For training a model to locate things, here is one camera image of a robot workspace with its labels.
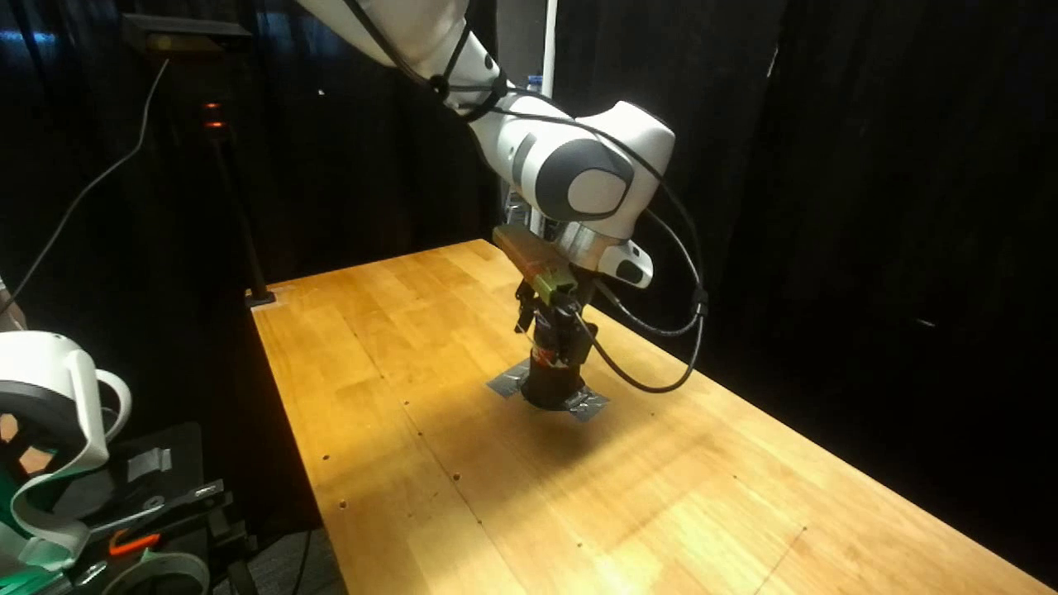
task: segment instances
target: wooden tabletop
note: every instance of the wooden tabletop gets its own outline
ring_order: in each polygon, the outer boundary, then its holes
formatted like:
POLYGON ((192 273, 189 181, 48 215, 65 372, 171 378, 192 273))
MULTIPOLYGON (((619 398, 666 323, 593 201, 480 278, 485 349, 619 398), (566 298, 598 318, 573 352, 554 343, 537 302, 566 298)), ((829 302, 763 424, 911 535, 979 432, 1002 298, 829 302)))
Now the wooden tabletop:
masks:
MULTIPOLYGON (((253 323, 347 592, 1051 592, 693 373, 544 413, 517 268, 485 241, 275 285, 253 323)), ((635 378, 681 361, 589 312, 635 378)))

